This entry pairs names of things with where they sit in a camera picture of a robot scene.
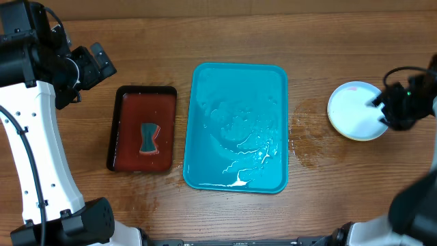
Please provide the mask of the light blue plate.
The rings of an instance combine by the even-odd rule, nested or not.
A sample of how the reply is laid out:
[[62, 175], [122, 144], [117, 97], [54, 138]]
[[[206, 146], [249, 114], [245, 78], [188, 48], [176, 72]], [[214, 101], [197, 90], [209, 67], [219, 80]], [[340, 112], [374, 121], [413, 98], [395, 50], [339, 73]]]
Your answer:
[[330, 123], [343, 136], [355, 141], [370, 141], [383, 135], [388, 126], [381, 123], [382, 105], [371, 102], [381, 91], [362, 81], [340, 85], [330, 96], [327, 114]]

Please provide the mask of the dark green sponge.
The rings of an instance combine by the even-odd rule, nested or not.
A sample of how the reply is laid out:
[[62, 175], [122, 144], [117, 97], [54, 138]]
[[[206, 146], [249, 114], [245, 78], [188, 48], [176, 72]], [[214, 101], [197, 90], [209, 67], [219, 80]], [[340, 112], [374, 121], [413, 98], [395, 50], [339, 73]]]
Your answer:
[[160, 132], [160, 127], [154, 123], [141, 124], [141, 147], [139, 152], [144, 155], [151, 155], [158, 153], [158, 144], [156, 138]]

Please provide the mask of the yellow-green plate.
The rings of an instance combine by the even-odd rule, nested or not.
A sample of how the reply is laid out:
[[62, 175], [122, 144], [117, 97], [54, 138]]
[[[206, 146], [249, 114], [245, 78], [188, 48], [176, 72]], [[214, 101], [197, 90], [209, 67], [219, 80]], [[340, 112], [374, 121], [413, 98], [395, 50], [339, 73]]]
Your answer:
[[328, 119], [334, 129], [355, 141], [371, 141], [383, 135], [388, 127], [379, 121], [382, 112], [365, 103], [331, 102], [327, 106]]

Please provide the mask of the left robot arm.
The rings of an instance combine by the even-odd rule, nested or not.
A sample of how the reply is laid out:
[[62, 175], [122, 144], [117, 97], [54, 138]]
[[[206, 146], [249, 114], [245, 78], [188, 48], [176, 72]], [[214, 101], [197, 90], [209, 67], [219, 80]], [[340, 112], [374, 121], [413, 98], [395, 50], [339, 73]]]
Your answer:
[[85, 201], [70, 172], [56, 112], [115, 74], [100, 44], [72, 49], [64, 26], [38, 2], [1, 5], [1, 122], [23, 199], [14, 245], [146, 245], [143, 230], [115, 220], [103, 197]]

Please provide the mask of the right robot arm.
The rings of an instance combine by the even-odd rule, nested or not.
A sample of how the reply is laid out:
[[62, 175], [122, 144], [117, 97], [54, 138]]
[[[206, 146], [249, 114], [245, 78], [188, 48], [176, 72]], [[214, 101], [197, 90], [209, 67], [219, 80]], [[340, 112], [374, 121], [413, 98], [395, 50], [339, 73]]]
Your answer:
[[[408, 87], [387, 83], [384, 90], [364, 82], [340, 85], [330, 96], [327, 113], [343, 136], [369, 141], [386, 129], [407, 131], [418, 120], [436, 115], [436, 58], [427, 68], [414, 67]], [[435, 245], [436, 162], [429, 173], [398, 193], [387, 215], [367, 222], [349, 222], [317, 245]]]

